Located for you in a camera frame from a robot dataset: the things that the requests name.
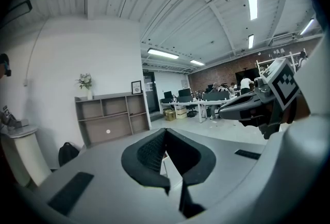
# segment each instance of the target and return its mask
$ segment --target white wall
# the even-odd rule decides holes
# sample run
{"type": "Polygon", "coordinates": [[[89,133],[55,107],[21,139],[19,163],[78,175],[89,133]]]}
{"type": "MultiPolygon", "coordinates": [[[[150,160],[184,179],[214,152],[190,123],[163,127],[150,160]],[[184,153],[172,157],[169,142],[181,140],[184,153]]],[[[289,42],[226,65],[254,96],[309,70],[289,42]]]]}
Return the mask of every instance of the white wall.
{"type": "Polygon", "coordinates": [[[154,74],[158,100],[164,98],[164,92],[172,91],[172,94],[178,94],[178,91],[183,89],[181,80],[187,80],[185,74],[171,72],[155,72],[154,74]]]}
{"type": "Polygon", "coordinates": [[[2,43],[12,77],[1,80],[0,107],[39,127],[37,139],[50,168],[58,167],[58,150],[66,141],[82,147],[74,97],[85,97],[76,83],[81,73],[92,76],[94,95],[130,92],[143,82],[139,25],[119,18],[88,21],[85,17],[49,19],[37,40],[23,86],[33,43],[41,24],[2,43]]]}

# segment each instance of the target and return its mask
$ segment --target potted plant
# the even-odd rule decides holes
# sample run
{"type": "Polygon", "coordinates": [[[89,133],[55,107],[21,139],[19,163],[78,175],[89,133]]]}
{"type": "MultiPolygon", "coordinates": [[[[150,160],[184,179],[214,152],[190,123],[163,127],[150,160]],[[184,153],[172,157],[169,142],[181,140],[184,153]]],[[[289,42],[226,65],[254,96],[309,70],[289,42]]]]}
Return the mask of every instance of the potted plant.
{"type": "Polygon", "coordinates": [[[92,87],[92,77],[89,73],[87,74],[80,74],[80,78],[78,80],[78,84],[80,89],[82,89],[83,87],[87,88],[87,99],[91,100],[93,99],[93,94],[91,91],[91,87],[92,87]]]}

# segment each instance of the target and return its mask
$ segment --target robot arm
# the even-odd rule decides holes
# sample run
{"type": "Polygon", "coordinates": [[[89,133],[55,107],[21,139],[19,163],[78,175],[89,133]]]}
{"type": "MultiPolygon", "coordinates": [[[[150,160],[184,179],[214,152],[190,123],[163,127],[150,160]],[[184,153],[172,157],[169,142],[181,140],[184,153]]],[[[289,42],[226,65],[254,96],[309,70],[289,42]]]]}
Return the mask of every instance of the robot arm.
{"type": "Polygon", "coordinates": [[[287,59],[276,59],[254,80],[253,92],[241,95],[220,108],[223,119],[239,120],[244,126],[257,126],[265,139],[279,130],[283,115],[300,90],[293,79],[294,71],[287,59]]]}

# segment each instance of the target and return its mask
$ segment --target red brick wall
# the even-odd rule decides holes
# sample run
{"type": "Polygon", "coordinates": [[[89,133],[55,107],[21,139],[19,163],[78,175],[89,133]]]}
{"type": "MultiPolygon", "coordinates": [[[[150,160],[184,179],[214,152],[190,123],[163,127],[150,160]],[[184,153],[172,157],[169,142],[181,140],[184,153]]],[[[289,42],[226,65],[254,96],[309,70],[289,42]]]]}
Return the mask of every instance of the red brick wall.
{"type": "MultiPolygon", "coordinates": [[[[284,49],[286,55],[289,54],[290,51],[292,53],[298,53],[300,51],[303,51],[303,49],[305,48],[307,55],[310,56],[311,52],[313,51],[319,40],[320,39],[318,38],[308,41],[296,42],[287,46],[283,46],[281,48],[284,49]]],[[[207,85],[213,84],[214,82],[218,82],[219,84],[230,84],[231,82],[234,82],[236,84],[237,81],[235,73],[243,71],[243,68],[247,68],[247,70],[255,68],[256,60],[269,60],[270,53],[273,53],[273,50],[264,51],[261,53],[260,56],[258,54],[248,55],[240,59],[236,59],[193,74],[189,74],[188,79],[190,87],[192,91],[196,91],[199,89],[205,90],[205,88],[207,88],[207,85]]]]}

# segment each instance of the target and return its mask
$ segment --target white ceiling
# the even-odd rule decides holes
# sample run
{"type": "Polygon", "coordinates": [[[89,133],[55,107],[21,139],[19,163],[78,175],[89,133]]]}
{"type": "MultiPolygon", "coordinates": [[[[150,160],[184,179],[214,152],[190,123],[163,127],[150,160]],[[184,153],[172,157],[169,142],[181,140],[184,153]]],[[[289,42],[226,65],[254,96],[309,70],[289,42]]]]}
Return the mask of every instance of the white ceiling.
{"type": "MultiPolygon", "coordinates": [[[[24,0],[14,0],[12,6],[24,0]]],[[[250,21],[248,0],[30,0],[33,9],[2,31],[38,22],[44,17],[86,14],[118,16],[140,22],[141,57],[145,69],[192,72],[192,59],[214,64],[242,54],[247,37],[254,50],[267,47],[273,36],[299,33],[314,11],[311,0],[258,0],[258,18],[250,21]],[[179,55],[178,60],[148,56],[149,47],[179,55]]],[[[306,35],[320,33],[315,22],[306,35]]]]}

